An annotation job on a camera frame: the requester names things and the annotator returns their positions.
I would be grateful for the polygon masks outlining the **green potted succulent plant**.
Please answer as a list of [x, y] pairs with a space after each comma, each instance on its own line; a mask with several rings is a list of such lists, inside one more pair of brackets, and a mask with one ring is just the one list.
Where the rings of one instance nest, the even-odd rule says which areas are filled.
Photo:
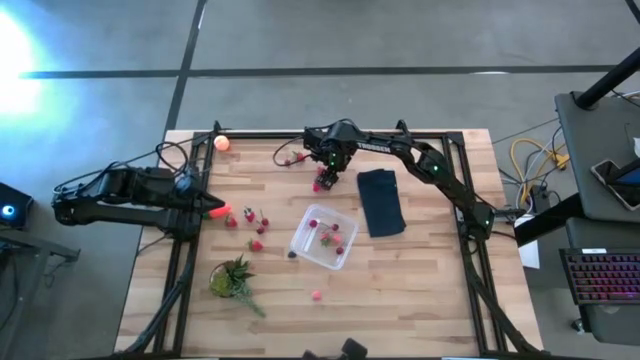
[[254, 301], [247, 280], [254, 277], [249, 271], [250, 261], [244, 255], [218, 264], [209, 277], [209, 291], [216, 297], [233, 299], [250, 308], [256, 315], [265, 318], [264, 310]]

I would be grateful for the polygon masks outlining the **backlit rainbow keyboard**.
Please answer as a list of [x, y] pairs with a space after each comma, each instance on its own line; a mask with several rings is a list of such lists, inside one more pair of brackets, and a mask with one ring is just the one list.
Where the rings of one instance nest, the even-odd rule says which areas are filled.
[[640, 248], [564, 248], [559, 256], [576, 305], [640, 305]]

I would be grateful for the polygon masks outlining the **white paper sheet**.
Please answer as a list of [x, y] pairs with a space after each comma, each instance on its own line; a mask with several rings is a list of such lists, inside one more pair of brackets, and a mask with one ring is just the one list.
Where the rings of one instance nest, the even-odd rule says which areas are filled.
[[[527, 221], [533, 219], [534, 216], [530, 214], [524, 214], [523, 216], [516, 219], [514, 223], [514, 229], [517, 230], [519, 226], [526, 223]], [[529, 269], [540, 269], [540, 256], [539, 256], [539, 248], [538, 242], [536, 240], [527, 243], [526, 245], [519, 245], [519, 254], [522, 265], [525, 268]]]

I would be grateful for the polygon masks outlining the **black desk leg bar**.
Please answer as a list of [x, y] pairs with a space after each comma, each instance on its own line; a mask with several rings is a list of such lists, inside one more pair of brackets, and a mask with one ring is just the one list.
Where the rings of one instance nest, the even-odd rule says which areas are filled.
[[564, 227], [568, 219], [584, 216], [580, 196], [576, 193], [516, 226], [514, 228], [516, 243], [518, 246], [524, 246], [557, 228]]

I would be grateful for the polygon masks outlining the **black power adapter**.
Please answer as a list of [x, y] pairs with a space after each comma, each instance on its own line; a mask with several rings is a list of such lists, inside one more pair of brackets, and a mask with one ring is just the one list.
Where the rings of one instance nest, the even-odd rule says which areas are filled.
[[550, 193], [544, 185], [533, 185], [529, 191], [531, 212], [542, 213], [551, 207]]

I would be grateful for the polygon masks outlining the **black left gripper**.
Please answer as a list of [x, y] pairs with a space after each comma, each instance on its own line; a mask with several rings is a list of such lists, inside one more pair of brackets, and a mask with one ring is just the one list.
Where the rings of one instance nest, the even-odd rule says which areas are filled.
[[[212, 194], [209, 194], [206, 191], [201, 193], [201, 198], [207, 203], [210, 203], [202, 207], [203, 214], [224, 214], [225, 213], [224, 200], [221, 200], [218, 197]], [[200, 189], [198, 188], [195, 191], [195, 193], [190, 197], [180, 197], [175, 195], [174, 207], [182, 210], [199, 212], [201, 208]]]

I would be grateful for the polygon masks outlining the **dark grey desk top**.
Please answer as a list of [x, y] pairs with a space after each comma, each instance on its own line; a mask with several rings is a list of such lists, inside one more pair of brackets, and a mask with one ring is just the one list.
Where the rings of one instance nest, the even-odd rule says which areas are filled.
[[[640, 248], [640, 225], [572, 218], [566, 231], [567, 248]], [[582, 327], [602, 343], [640, 346], [640, 305], [585, 305], [578, 309], [575, 328]]]

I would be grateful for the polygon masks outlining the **light grey desk top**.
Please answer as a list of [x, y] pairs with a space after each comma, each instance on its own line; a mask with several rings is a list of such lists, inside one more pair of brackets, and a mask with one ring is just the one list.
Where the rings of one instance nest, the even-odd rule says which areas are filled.
[[640, 137], [640, 108], [607, 97], [594, 109], [583, 110], [571, 93], [556, 95], [554, 102], [586, 217], [640, 223], [640, 208], [624, 207], [591, 173], [591, 167], [604, 160], [623, 167], [636, 159], [632, 139]]

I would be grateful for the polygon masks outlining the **black aluminium frame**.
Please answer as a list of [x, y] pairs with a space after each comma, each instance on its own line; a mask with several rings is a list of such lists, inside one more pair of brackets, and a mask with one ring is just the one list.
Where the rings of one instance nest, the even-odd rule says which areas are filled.
[[[434, 186], [388, 155], [360, 152], [328, 192], [316, 193], [312, 162], [278, 167], [278, 147], [297, 148], [293, 130], [232, 130], [231, 147], [209, 165], [209, 188], [234, 208], [269, 219], [264, 249], [251, 254], [247, 222], [235, 229], [209, 220], [196, 246], [187, 295], [168, 315], [164, 335], [145, 351], [131, 346], [159, 309], [171, 260], [184, 264], [157, 230], [142, 233], [114, 349], [115, 360], [298, 358], [335, 356], [352, 338], [376, 359], [529, 355], [542, 346], [516, 242], [505, 232], [471, 245], [458, 233], [454, 206]], [[393, 170], [405, 230], [372, 238], [356, 176]], [[288, 258], [307, 208], [327, 206], [354, 219], [359, 232], [340, 270]], [[211, 271], [244, 255], [247, 280], [266, 317], [208, 289]], [[312, 293], [322, 299], [314, 301]]]

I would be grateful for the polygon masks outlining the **clear plastic tupperware container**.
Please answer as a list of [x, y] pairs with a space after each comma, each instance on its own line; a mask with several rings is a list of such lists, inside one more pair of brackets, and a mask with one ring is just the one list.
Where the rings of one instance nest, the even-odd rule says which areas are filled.
[[[311, 228], [309, 222], [314, 219], [317, 220], [318, 225], [315, 228]], [[331, 229], [333, 224], [339, 225], [338, 231]], [[346, 262], [358, 232], [359, 224], [352, 218], [331, 208], [313, 204], [305, 212], [293, 236], [290, 243], [290, 251], [327, 269], [340, 270]], [[332, 240], [329, 247], [323, 247], [320, 243], [323, 233], [330, 233], [332, 238], [334, 235], [341, 235], [343, 243], [335, 245]], [[343, 254], [338, 255], [336, 253], [338, 247], [344, 248]]]

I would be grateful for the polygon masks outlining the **black device with blue light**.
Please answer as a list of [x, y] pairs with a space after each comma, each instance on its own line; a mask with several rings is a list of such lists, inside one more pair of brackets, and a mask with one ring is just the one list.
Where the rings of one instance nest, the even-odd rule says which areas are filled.
[[0, 182], [0, 225], [22, 230], [27, 226], [32, 196]]

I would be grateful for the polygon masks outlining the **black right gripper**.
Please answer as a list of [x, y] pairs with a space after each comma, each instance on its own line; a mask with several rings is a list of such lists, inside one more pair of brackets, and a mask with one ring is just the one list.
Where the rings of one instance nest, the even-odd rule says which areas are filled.
[[[319, 176], [323, 178], [339, 178], [336, 170], [345, 170], [351, 156], [355, 153], [354, 144], [357, 126], [350, 119], [341, 119], [331, 124], [322, 140], [319, 148], [321, 158], [328, 168], [324, 168]], [[336, 184], [335, 179], [319, 179], [316, 185], [323, 191], [329, 191]]]

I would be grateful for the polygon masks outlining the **dark blue folded cloth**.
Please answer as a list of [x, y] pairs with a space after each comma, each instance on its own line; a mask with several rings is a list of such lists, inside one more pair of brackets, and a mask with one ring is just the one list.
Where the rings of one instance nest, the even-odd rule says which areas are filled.
[[397, 180], [393, 170], [376, 169], [356, 176], [367, 228], [372, 238], [402, 233], [402, 216]]

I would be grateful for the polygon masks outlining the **black pole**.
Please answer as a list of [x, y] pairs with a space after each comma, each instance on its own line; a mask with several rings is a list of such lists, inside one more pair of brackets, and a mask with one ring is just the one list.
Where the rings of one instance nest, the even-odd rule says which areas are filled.
[[640, 46], [585, 92], [574, 95], [575, 105], [583, 110], [591, 110], [600, 99], [638, 70], [640, 70]]

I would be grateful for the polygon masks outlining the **smartphone with tan case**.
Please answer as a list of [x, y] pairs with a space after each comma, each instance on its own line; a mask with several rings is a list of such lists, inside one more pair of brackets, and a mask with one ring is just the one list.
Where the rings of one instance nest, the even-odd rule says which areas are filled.
[[640, 208], [640, 158], [622, 167], [606, 159], [592, 166], [591, 173], [627, 210]]

